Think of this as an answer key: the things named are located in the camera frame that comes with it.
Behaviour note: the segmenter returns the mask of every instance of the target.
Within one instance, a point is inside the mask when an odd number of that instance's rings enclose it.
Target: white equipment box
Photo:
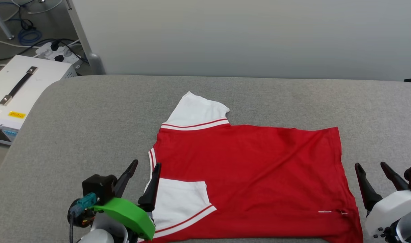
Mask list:
[[[0,71],[0,143],[12,144],[31,107],[50,84],[76,75],[69,63],[15,56]]]

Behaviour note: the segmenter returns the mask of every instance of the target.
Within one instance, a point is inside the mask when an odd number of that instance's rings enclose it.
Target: robotic arm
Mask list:
[[[369,235],[385,238],[388,243],[411,243],[411,168],[404,173],[408,184],[385,162],[380,165],[397,190],[385,198],[375,192],[361,165],[355,164],[364,208],[367,210],[365,227]]]
[[[84,197],[76,199],[68,211],[71,243],[73,226],[85,228],[90,225],[90,232],[77,243],[136,243],[138,238],[153,239],[156,228],[152,211],[156,204],[161,164],[154,167],[138,205],[121,198],[137,165],[138,160],[134,160],[119,178],[96,174],[82,182]]]

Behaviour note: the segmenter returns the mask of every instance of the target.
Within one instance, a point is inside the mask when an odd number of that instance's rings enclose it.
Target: gray table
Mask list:
[[[394,191],[380,169],[411,166],[411,83],[228,77],[83,76],[40,96],[0,170],[0,243],[67,242],[67,208],[95,174],[120,175],[139,159],[124,197],[136,201],[148,180],[147,151],[187,91],[231,109],[230,123],[324,129],[338,126],[342,162],[366,217],[354,163],[383,196]],[[74,238],[85,234],[75,228]],[[373,242],[365,236],[366,242]],[[309,239],[213,242],[321,242]]]

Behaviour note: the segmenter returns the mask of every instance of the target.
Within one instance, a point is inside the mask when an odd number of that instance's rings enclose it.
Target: white sleeve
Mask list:
[[[226,120],[229,111],[222,103],[187,92],[164,125],[185,127]]]

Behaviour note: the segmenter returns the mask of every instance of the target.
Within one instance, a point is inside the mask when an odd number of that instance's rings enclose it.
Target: metal pole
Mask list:
[[[4,23],[3,19],[0,17],[0,27],[3,30],[3,32],[6,34],[7,39],[11,40],[15,36],[10,32],[10,30],[7,28],[6,24]]]

